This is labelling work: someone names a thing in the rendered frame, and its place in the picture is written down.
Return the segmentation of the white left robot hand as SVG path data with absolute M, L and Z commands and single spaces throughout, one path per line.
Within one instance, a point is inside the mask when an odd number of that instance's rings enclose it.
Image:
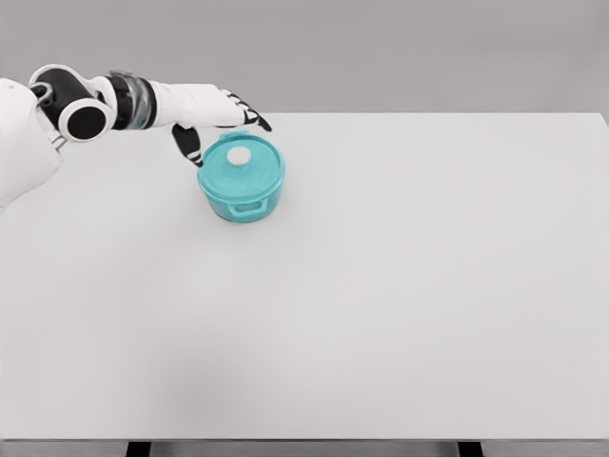
M 198 129 L 257 125 L 272 131 L 266 119 L 231 90 L 213 85 L 184 85 L 178 94 L 183 105 L 171 134 L 182 155 L 198 169 L 204 164 Z

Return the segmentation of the teal pot lid white knob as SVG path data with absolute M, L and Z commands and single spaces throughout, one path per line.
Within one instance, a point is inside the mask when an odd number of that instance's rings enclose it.
M 265 138 L 247 132 L 223 134 L 205 150 L 197 172 L 205 193 L 228 200 L 266 195 L 284 177 L 282 154 Z

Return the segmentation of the teal cooking pot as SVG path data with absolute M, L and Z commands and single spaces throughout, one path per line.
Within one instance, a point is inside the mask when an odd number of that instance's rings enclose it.
M 250 133 L 246 130 L 234 131 L 230 133 L 241 132 Z M 277 207 L 281 200 L 283 185 L 284 181 L 281 183 L 281 185 L 266 195 L 259 195 L 255 198 L 246 197 L 245 199 L 231 200 L 209 195 L 201 189 L 200 185 L 199 187 L 204 193 L 208 203 L 219 217 L 230 222 L 248 223 L 266 217 Z

